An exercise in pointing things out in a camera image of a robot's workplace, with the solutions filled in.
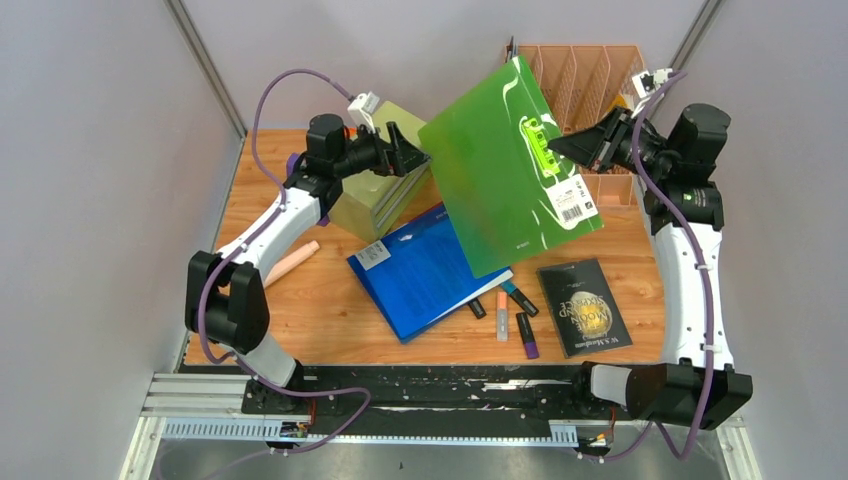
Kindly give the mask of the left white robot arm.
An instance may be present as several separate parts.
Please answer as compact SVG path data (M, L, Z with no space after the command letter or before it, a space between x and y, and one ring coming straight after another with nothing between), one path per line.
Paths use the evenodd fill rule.
M338 115L321 114L311 119L305 139L273 203L217 252L196 252L187 269L186 328L263 379L268 400L283 413L298 411L307 389L294 378L299 362L269 331L265 280L295 241L328 215L345 178L363 171L402 177L430 159L393 121L351 132Z

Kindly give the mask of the green plastic folder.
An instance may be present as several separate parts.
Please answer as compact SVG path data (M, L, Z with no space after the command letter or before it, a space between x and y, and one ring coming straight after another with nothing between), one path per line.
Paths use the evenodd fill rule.
M522 56L420 129L421 148L475 276L603 227L576 164L548 147L561 136Z

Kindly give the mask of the grey clipboard with papers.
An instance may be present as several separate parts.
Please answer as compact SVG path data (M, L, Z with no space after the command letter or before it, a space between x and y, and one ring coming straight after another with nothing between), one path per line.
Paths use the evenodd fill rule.
M514 58L514 56L516 55L516 51L517 51L517 45L516 45L516 42L515 42L515 38L511 37L510 41L508 42L508 44L506 45L506 48L505 48L504 62L508 63L509 61L511 61Z

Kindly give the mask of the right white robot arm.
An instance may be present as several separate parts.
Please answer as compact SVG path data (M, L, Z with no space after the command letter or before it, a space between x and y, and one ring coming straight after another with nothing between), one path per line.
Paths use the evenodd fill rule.
M668 136L624 107L593 127L549 141L581 167L614 166L642 183L641 204L664 289L665 333L653 365L585 362L571 403L584 417L609 406L634 419L713 430L753 395L750 375L734 366L723 326L718 260L723 201L710 177L731 117L718 107L685 107Z

